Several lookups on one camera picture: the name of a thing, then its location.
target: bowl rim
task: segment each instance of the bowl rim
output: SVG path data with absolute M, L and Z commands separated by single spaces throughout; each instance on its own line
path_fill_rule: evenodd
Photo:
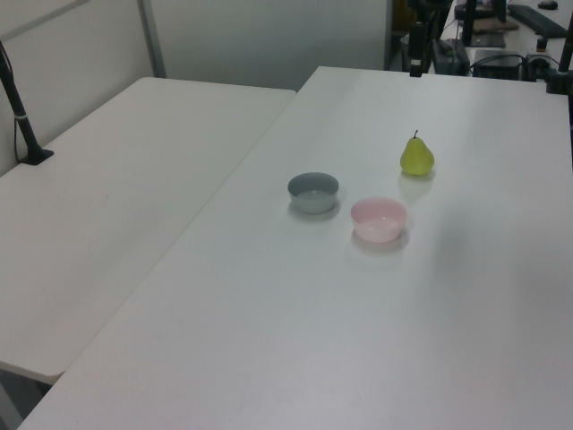
M 359 225 L 362 226 L 363 225 L 363 221 L 359 221 L 356 219 L 355 216 L 355 209 L 359 204 L 365 204 L 367 202 L 389 202 L 391 204 L 393 204 L 395 207 L 399 208 L 400 210 L 400 218 L 396 219 L 395 217 L 392 217 L 393 219 L 396 219 L 397 221 L 400 222 L 400 224 L 403 226 L 406 223 L 406 219 L 407 219 L 407 210 L 406 207 L 404 206 L 404 204 L 402 204 L 401 202 L 399 202 L 396 199 L 392 199 L 391 197 L 385 197 L 385 196 L 381 196 L 381 195 L 374 195 L 371 197 L 365 197 L 361 200 L 359 200 L 358 202 L 356 202 L 355 204 L 352 205 L 352 208 L 350 209 L 350 217 L 352 218 L 352 221 Z
M 328 190 L 324 190 L 325 192 L 328 192 L 328 194 L 329 194 L 328 197 L 327 197 L 327 196 L 324 197 L 325 199 L 326 199 L 326 198 L 330 198 L 331 196 L 337 194 L 338 188 L 340 187 L 340 185 L 339 185 L 339 183 L 338 183 L 338 180 L 337 180 L 333 175 L 329 175 L 328 173 L 324 173 L 324 172 L 305 172 L 305 173 L 301 173 L 300 175 L 296 175 L 296 176 L 292 177 L 291 180 L 288 181 L 288 185 L 286 186 L 286 189 L 288 190 L 288 193 L 289 193 L 292 197 L 295 197 L 295 198 L 301 199 L 301 200 L 310 200 L 310 199 L 305 199 L 305 198 L 303 198 L 303 197 L 299 197 L 300 194 L 294 194 L 294 193 L 291 191 L 291 187 L 292 187 L 292 185 L 293 185 L 293 183 L 294 183 L 295 180 L 301 179 L 302 177 L 304 177 L 304 176 L 309 176 L 309 175 L 322 176 L 322 177 L 324 177 L 325 179 L 328 179 L 328 180 L 334 185 L 334 191 L 333 191 L 333 192 L 330 192 L 330 191 L 328 191 Z

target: black cable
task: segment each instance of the black cable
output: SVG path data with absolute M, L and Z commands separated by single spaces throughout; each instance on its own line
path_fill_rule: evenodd
M 511 57 L 521 58 L 522 62 L 526 61 L 526 58 L 524 56 L 521 56 L 520 54 L 504 54 L 504 55 L 499 55 L 499 56 L 487 56 L 486 58 L 482 58 L 481 60 L 478 60 L 475 63 L 473 63 L 472 65 L 470 65 L 469 69 L 472 70 L 477 65 L 489 63 L 490 61 L 493 61 L 493 60 L 500 60 L 502 58 L 511 58 Z
M 541 57 L 541 58 L 547 58 L 547 59 L 552 60 L 556 65 L 559 65 L 559 61 L 557 61 L 555 58 L 551 58 L 550 56 L 544 56 L 544 55 L 541 55 L 541 54 L 529 54 L 528 56 L 526 56 L 526 58 L 529 58 L 529 57 L 532 57 L 532 56 L 534 56 L 534 57 Z
M 450 22 L 446 27 L 444 27 L 444 30 L 447 29 L 447 28 L 448 28 L 451 24 L 453 24 L 454 22 L 456 22 L 456 18 L 454 18 L 452 22 Z

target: green pear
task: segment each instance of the green pear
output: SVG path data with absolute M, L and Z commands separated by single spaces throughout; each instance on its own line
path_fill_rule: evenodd
M 408 175 L 423 176 L 430 173 L 433 167 L 433 154 L 422 139 L 414 137 L 408 141 L 400 158 L 400 166 Z

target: table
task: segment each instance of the table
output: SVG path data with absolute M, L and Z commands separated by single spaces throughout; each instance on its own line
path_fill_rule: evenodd
M 54 383 L 293 96 L 146 78 L 0 178 L 0 368 Z
M 320 216 L 286 190 L 312 170 Z M 21 429 L 565 428 L 572 180 L 542 85 L 321 67 Z M 396 242 L 353 235 L 369 195 Z
M 515 0 L 512 4 L 526 4 L 533 7 L 539 13 L 546 15 L 552 21 L 557 22 L 561 27 L 566 29 L 569 26 L 569 21 L 571 20 L 571 13 L 573 12 L 573 2 L 564 1 L 559 2 L 559 8 L 555 11 L 546 11 L 544 9 L 539 9 L 537 4 L 539 1 L 537 0 Z M 446 25 L 450 24 L 447 28 L 444 29 L 441 38 L 442 39 L 455 39 L 457 34 L 457 25 L 458 22 L 454 21 L 454 7 L 456 6 L 457 2 L 454 1 L 452 6 L 449 10 L 448 19 L 446 20 Z M 537 46 L 537 40 L 541 37 L 529 27 L 527 27 L 524 23 L 514 20 L 511 18 L 511 15 L 508 13 L 508 19 L 510 21 L 514 21 L 519 25 L 518 30 L 507 31 L 504 33 L 504 39 L 506 43 L 506 47 L 498 48 L 498 47 L 468 47 L 466 49 L 467 56 L 469 57 L 470 64 L 474 62 L 475 51 L 477 49 L 493 49 L 493 50 L 508 50 L 508 51 L 516 51 L 522 56 L 526 56 L 530 54 L 529 50 L 535 51 L 535 47 Z M 458 38 L 461 39 L 462 27 L 459 27 Z M 563 44 L 565 43 L 565 39 L 548 39 L 547 43 L 547 52 L 545 55 L 550 55 L 557 61 L 561 59 L 561 51 L 563 50 Z M 557 65 L 554 62 L 551 62 L 551 67 L 556 68 Z

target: wall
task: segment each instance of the wall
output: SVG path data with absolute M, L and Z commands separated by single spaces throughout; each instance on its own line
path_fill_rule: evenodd
M 145 3 L 169 78 L 299 90 L 319 65 L 384 68 L 390 40 L 391 0 Z
M 42 146 L 137 79 L 152 75 L 137 0 L 90 0 L 4 47 Z M 15 161 L 13 113 L 0 93 L 1 176 Z M 18 140 L 22 156 L 21 135 Z

